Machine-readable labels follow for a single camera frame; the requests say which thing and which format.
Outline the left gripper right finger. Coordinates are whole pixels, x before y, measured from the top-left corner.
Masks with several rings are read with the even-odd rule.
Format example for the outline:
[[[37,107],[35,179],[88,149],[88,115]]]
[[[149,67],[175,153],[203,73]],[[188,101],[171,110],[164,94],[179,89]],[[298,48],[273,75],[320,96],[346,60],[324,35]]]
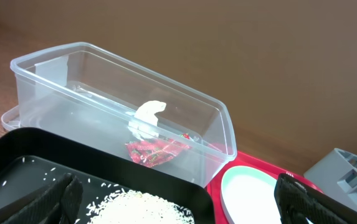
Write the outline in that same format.
[[[357,224],[356,211],[288,174],[279,174],[274,198],[282,224]]]

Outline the red snack wrapper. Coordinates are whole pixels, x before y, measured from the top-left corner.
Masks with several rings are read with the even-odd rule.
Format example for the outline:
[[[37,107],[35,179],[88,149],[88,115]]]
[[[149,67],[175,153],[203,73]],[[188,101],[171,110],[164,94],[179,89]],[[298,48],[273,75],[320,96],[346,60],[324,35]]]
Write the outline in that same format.
[[[170,138],[131,141],[125,146],[134,163],[149,168],[171,161],[191,149],[191,146]]]

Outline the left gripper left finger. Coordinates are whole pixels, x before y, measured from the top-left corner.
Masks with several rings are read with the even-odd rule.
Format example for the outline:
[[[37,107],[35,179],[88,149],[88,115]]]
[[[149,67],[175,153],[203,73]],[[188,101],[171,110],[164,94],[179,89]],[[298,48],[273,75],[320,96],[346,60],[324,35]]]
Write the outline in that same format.
[[[0,208],[0,223],[74,224],[83,199],[79,178],[65,173],[59,179]]]

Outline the white tissue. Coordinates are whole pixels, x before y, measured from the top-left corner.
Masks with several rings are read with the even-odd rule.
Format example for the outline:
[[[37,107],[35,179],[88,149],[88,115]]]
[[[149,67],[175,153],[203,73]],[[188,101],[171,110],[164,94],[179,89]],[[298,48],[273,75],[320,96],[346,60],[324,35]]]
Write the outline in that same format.
[[[134,113],[134,118],[142,120],[146,124],[137,123],[135,120],[131,120],[128,123],[128,129],[132,135],[140,141],[146,139],[158,138],[159,134],[150,129],[149,124],[153,126],[158,125],[158,118],[156,113],[163,112],[166,108],[166,103],[162,101],[152,100],[142,104]]]

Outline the white rice pile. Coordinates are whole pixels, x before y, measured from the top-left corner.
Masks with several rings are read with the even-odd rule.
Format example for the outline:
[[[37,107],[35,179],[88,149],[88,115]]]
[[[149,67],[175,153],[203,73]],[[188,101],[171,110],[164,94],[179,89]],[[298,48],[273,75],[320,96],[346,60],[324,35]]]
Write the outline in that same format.
[[[140,191],[116,190],[87,207],[90,224],[194,224],[190,209]]]

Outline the light blue plate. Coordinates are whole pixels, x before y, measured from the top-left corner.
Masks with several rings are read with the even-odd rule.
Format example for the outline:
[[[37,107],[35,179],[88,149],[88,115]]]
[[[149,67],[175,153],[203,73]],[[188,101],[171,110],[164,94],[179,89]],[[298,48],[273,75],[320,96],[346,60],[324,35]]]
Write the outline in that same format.
[[[221,204],[229,223],[281,224],[275,202],[277,180],[249,166],[225,171],[221,181]]]

